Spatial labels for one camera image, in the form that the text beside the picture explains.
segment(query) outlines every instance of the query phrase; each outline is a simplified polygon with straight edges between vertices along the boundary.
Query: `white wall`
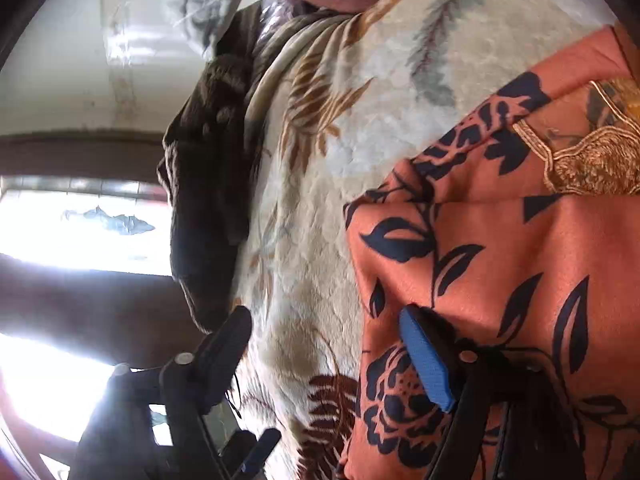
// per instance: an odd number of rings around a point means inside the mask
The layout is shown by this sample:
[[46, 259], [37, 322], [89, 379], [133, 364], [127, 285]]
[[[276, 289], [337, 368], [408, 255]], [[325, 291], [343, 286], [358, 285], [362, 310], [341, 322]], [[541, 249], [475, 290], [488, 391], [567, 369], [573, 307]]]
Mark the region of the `white wall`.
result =
[[47, 0], [0, 72], [0, 134], [163, 132], [203, 66], [165, 21], [162, 0]]

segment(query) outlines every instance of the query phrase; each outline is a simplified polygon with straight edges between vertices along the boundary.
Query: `blue gripper pad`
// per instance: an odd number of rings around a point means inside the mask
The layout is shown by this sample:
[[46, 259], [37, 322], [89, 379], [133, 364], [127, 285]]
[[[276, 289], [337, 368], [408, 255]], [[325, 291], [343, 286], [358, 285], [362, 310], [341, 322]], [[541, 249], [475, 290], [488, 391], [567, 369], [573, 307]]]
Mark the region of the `blue gripper pad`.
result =
[[457, 399], [450, 384], [450, 373], [446, 364], [448, 359], [438, 353], [438, 343], [432, 344], [418, 316], [420, 311], [415, 306], [410, 305], [402, 309], [400, 337], [429, 400], [437, 404], [443, 412], [450, 413]]

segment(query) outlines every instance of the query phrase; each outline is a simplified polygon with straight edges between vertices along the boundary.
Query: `orange floral garment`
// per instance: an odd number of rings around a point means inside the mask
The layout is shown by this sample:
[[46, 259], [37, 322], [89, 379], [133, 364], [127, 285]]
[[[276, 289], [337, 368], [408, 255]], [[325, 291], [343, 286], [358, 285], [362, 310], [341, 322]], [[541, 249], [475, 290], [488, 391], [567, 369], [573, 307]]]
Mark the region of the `orange floral garment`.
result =
[[[640, 478], [640, 90], [606, 28], [488, 98], [345, 206], [364, 308], [338, 477], [422, 479], [449, 415], [403, 347], [403, 306], [543, 367], [587, 478]], [[475, 478], [488, 478], [499, 412]]]

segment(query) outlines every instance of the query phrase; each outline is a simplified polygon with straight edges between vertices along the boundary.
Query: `cream blanket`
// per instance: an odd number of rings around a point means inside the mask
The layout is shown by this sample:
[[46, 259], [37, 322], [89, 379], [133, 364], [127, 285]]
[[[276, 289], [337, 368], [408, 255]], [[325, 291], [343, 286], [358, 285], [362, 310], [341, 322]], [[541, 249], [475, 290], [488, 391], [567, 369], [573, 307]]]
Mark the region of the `cream blanket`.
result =
[[241, 424], [283, 433], [270, 478], [331, 478], [351, 431], [361, 305], [344, 203], [529, 66], [612, 22], [601, 0], [382, 0], [287, 43], [247, 113], [266, 138], [236, 272], [236, 302], [255, 323], [236, 399]]

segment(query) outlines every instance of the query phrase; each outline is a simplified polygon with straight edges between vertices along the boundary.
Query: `quilted bedspread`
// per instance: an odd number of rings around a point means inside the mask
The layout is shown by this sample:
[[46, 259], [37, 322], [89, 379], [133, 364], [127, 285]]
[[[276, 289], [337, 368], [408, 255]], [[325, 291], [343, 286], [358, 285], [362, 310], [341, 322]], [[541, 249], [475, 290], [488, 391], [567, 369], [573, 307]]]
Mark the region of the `quilted bedspread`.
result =
[[297, 33], [247, 112], [265, 140], [235, 302], [254, 335], [241, 424], [270, 478], [331, 478], [354, 421], [362, 321], [343, 205], [528, 67], [614, 17], [601, 0], [381, 0]]

